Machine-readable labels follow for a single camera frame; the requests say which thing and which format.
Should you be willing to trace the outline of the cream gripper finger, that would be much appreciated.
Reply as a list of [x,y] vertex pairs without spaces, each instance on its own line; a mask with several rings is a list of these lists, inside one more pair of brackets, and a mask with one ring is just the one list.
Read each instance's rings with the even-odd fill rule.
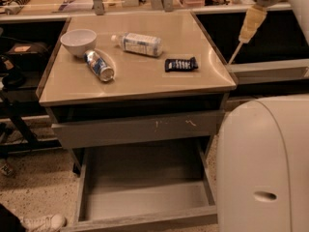
[[251,6],[246,14],[240,29],[239,41],[248,44],[256,34],[258,28],[267,17],[267,9],[258,5]]

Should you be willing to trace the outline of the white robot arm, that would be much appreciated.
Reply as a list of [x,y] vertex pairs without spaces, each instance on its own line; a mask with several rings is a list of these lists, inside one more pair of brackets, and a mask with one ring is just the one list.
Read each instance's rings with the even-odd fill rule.
[[246,102],[219,131],[219,232],[309,232],[309,98]]

